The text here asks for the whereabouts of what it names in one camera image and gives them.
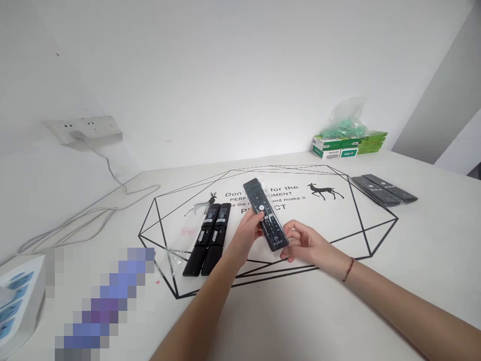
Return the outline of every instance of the remote control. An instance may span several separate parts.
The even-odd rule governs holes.
[[[376,183],[378,186],[383,187],[388,192],[393,193],[396,197],[398,197],[405,203],[411,203],[411,202],[417,201],[417,197],[413,196],[412,194],[409,194],[408,192],[402,190],[399,187],[396,187],[395,185],[392,185],[389,182],[386,182],[385,180],[379,177],[376,177],[373,174],[364,174],[363,177],[369,179],[373,183]]]
[[[195,241],[194,249],[192,250],[189,260],[182,272],[182,276],[197,277],[200,274],[202,264],[204,264],[204,259],[207,254],[207,247],[212,238],[212,230],[214,228],[215,220],[217,219],[219,208],[219,203],[214,203],[209,207],[207,216],[205,216],[202,227],[200,228],[197,241]]]
[[[222,257],[222,248],[224,246],[227,223],[229,222],[230,207],[230,203],[222,203],[220,205],[219,213],[214,225],[214,232],[212,233],[212,238],[209,243],[204,266],[202,267],[202,276],[208,276]]]
[[[352,180],[356,182],[365,193],[370,195],[372,199],[382,206],[393,207],[401,204],[401,202],[391,193],[363,176],[352,177]]]
[[[262,233],[264,234],[267,244],[271,251],[277,251],[289,245],[284,230],[277,219],[273,208],[271,207],[266,194],[262,190],[261,183],[257,178],[250,180],[244,184],[244,190],[251,202],[254,213],[257,214],[264,211],[264,220],[260,222]]]

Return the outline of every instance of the power cord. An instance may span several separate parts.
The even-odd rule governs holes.
[[[88,138],[85,136],[84,133],[80,132],[80,131],[72,131],[71,135],[83,142],[92,152],[94,152],[95,154],[97,154],[98,156],[104,158],[106,161],[107,161],[107,167],[109,169],[109,172],[110,172],[110,175],[112,176],[112,178],[120,185],[120,187],[122,187],[122,190],[124,192],[125,195],[131,195],[131,194],[134,194],[134,193],[138,193],[138,192],[142,192],[142,191],[146,191],[146,190],[149,190],[149,189],[152,189],[154,188],[152,191],[150,191],[148,194],[142,196],[141,198],[139,198],[138,200],[134,201],[133,203],[125,206],[125,207],[98,207],[98,208],[93,208],[91,210],[88,210],[86,212],[80,212],[78,215],[70,218],[69,220],[63,222],[61,225],[59,225],[58,227],[55,227],[47,232],[44,232],[38,236],[35,236],[33,238],[30,238],[28,241],[26,241],[25,243],[23,243],[19,249],[17,250],[17,256],[26,256],[26,255],[38,255],[38,254],[43,254],[45,253],[46,249],[47,248],[57,248],[57,247],[63,247],[63,246],[68,246],[68,245],[72,245],[72,244],[77,244],[77,243],[82,243],[82,242],[87,242],[87,241],[90,241],[92,238],[96,237],[105,227],[105,225],[107,224],[107,222],[110,220],[110,218],[117,212],[117,211],[121,211],[121,210],[124,210],[124,209],[127,209],[131,206],[133,206],[134,204],[140,202],[141,200],[143,200],[144,198],[148,197],[149,195],[151,195],[152,193],[154,193],[155,191],[157,191],[159,188],[160,188],[160,185],[152,185],[152,186],[149,186],[147,188],[144,188],[144,189],[141,189],[141,190],[138,190],[138,191],[132,191],[132,192],[128,192],[127,191],[127,187],[121,183],[117,177],[115,176],[115,174],[113,173],[112,171],[112,168],[110,167],[110,160],[108,157],[98,153],[97,151],[95,151],[89,144],[88,144]],[[46,246],[46,247],[42,247],[39,249],[39,247],[45,243],[46,241],[52,239],[53,236],[55,236],[56,234],[62,232],[63,230],[65,230],[69,225],[71,225],[72,223],[90,215],[90,214],[93,214],[93,213],[97,213],[95,214],[91,219],[88,219],[86,221],[84,221],[83,223],[81,223],[77,228],[71,230],[70,232],[68,232],[67,234],[63,235],[60,239],[58,239],[54,244],[52,245],[49,245],[49,246]],[[98,219],[99,217],[101,217],[102,215],[106,215],[104,221],[102,222],[102,225],[98,228],[98,230],[91,236],[89,236],[88,238],[85,238],[85,239],[82,239],[82,240],[77,240],[77,241],[70,241],[70,242],[67,242],[72,236],[74,236],[77,232],[81,231],[82,229],[84,229],[86,226],[88,226],[89,224],[91,224],[93,221],[95,221],[96,219]]]

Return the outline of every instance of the pixelated area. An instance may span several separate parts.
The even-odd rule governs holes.
[[[145,286],[145,274],[154,271],[153,248],[129,248],[127,260],[118,261],[118,273],[110,273],[109,285],[93,292],[99,297],[84,299],[89,310],[74,311],[76,323],[64,324],[64,335],[55,337],[55,360],[97,360],[95,349],[108,348],[109,337],[118,335],[118,323],[125,322],[128,300]]]
[[[160,254],[161,257],[162,253],[164,253],[167,258],[175,257],[176,259],[181,259],[187,262],[191,250],[179,250],[169,247],[169,243],[172,242],[172,239],[169,238],[168,228],[170,226],[169,223],[172,222],[172,216],[179,212],[182,214],[185,213],[185,207],[188,209],[196,203],[206,201],[208,192],[216,191],[216,189],[212,187],[214,184],[215,187],[219,187],[219,184],[222,184],[223,180],[238,177],[242,174],[254,178],[256,176],[263,176],[266,173],[276,173],[282,177],[299,177],[302,178],[302,180],[308,178],[319,183],[323,182],[324,184],[332,183],[332,180],[334,179],[333,177],[336,179],[342,179],[342,181],[337,181],[345,184],[344,187],[346,193],[342,196],[342,200],[344,200],[344,198],[351,200],[349,202],[349,217],[356,220],[351,222],[351,228],[346,227],[345,229],[341,229],[337,234],[330,235],[328,239],[334,239],[331,241],[332,244],[335,244],[337,248],[353,256],[357,260],[373,257],[398,221],[398,218],[389,209],[367,197],[355,184],[352,184],[347,174],[328,165],[264,165],[243,169],[231,169],[155,197],[139,231],[138,237],[140,242],[144,247],[147,247],[147,244],[154,245],[157,254]],[[179,194],[182,193],[186,193],[184,198],[179,196]],[[163,199],[165,197],[171,197],[174,194],[177,196],[176,202],[178,203],[172,209],[167,209],[165,207],[162,208],[161,212],[161,206],[166,203],[174,203],[172,200],[163,202]],[[331,195],[326,195],[327,198],[324,198],[323,196],[324,201],[342,201],[339,195],[337,201],[330,198],[330,196]],[[162,264],[159,265],[157,262],[155,263],[155,266],[168,289],[176,299],[196,295],[205,279],[205,277],[197,277],[197,279],[189,277],[189,279],[186,279],[181,276],[176,278],[172,267],[170,267],[170,269],[169,267],[164,267],[162,269]],[[237,275],[232,286],[238,287],[255,282],[309,272],[316,269],[317,267],[314,265],[298,266],[296,262],[289,264],[286,260],[273,260],[268,257],[258,257],[257,259],[250,258]]]

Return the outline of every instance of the geometric line drawing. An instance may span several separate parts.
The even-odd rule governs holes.
[[[398,217],[388,208],[385,206],[382,206],[375,202],[372,198],[368,197],[367,195],[364,194],[364,192],[358,188],[355,184],[351,183],[349,180],[349,176],[329,165],[326,164],[302,164],[302,165],[262,165],[262,166],[255,166],[255,167],[246,167],[246,168],[237,168],[237,169],[231,169],[219,174],[212,175],[208,178],[198,180],[197,182],[185,185],[183,187],[177,188],[173,191],[169,191],[167,193],[161,194],[159,196],[154,197],[152,200],[152,204],[150,205],[149,211],[147,212],[147,215],[145,216],[144,222],[142,224],[142,227],[140,228],[138,238],[142,245],[144,247],[148,247],[147,245],[149,243],[159,247],[161,250],[167,252],[167,256],[169,257],[170,254],[175,254],[177,257],[181,257],[183,260],[187,261],[190,252],[188,251],[181,251],[181,250],[173,250],[168,248],[168,239],[166,239],[165,234],[163,232],[163,224],[162,221],[168,217],[170,214],[172,214],[175,210],[180,208],[182,205],[185,203],[189,202],[192,198],[194,198],[196,195],[200,194],[204,190],[208,189],[211,187],[213,184],[216,182],[221,182],[222,180],[235,177],[241,174],[249,173],[249,172],[256,172],[256,173],[288,173],[288,174],[310,174],[310,175],[322,175],[322,176],[336,176],[340,177],[344,181],[346,181],[349,185],[349,190],[350,194],[344,195],[345,198],[352,198],[353,204],[356,210],[357,218],[359,221],[359,226],[360,226],[360,231],[348,234],[346,236],[343,236],[341,238],[338,238],[336,240],[331,241],[330,243],[337,243],[337,242],[342,242],[343,240],[347,240],[349,238],[354,238],[354,237],[361,237],[364,240],[365,244],[365,254],[360,255],[358,257],[354,257],[356,260],[360,261],[363,259],[371,258],[373,257],[376,252],[379,250],[379,247],[382,245],[382,243],[385,241],[387,238],[388,234],[391,232],[393,229],[394,225],[398,221]],[[158,204],[157,202],[162,202],[162,197],[167,196],[173,193],[178,193],[182,191],[186,191],[189,189],[193,189],[199,187],[199,192],[196,193],[194,196],[190,197],[187,199],[185,202],[182,204],[178,205],[175,209],[170,211],[167,215],[161,217],[160,213],[158,212]],[[380,222],[378,224],[375,224],[371,227],[365,228],[364,223],[362,221],[362,217],[360,214],[360,211],[358,209],[357,201],[356,201],[356,195],[353,192],[353,189],[357,189],[362,197],[367,197],[370,199],[371,202],[373,202],[376,206],[382,208],[384,211],[386,211],[388,214],[392,216],[392,218],[388,221],[385,222]],[[152,217],[152,209],[154,210],[154,214],[157,215],[156,222],[153,225],[146,225],[147,217]],[[148,231],[151,227],[156,226],[157,224],[160,224],[160,227],[162,229],[162,239],[156,239],[152,240],[146,236],[146,231]],[[379,240],[372,240],[369,239],[371,234],[380,234],[379,232],[374,232],[370,230],[381,230],[385,229],[385,231],[382,231],[382,235]],[[262,260],[251,260],[248,259],[248,263],[251,265],[255,265],[253,269],[250,269],[249,271],[240,273],[236,276],[236,279],[241,281],[239,283],[235,283],[232,285],[232,288],[234,287],[240,287],[243,285],[248,285],[252,283],[257,283],[257,282],[263,282],[267,280],[272,280],[280,277],[287,277],[287,276],[292,276],[304,272],[310,272],[314,271],[317,269],[316,266],[314,265],[306,265],[306,266],[299,266],[299,267],[280,267],[282,266],[283,262],[286,262],[286,260],[278,260],[275,262],[265,262]],[[172,268],[170,268],[170,274],[166,274],[166,272],[163,272],[159,265],[154,262],[155,267],[159,271],[163,281],[166,283],[167,287],[171,291],[172,295],[175,297],[175,299],[182,299],[186,297],[193,297],[197,294],[199,289],[195,289],[192,291],[189,291],[187,293],[180,294],[178,291],[177,283],[174,277],[174,273]]]

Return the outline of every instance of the power outlet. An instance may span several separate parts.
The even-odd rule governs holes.
[[[48,120],[44,126],[58,139],[60,144],[70,145],[79,142],[71,136],[73,130],[81,131],[92,140],[116,137],[122,140],[122,131],[114,118],[82,118],[75,120]]]

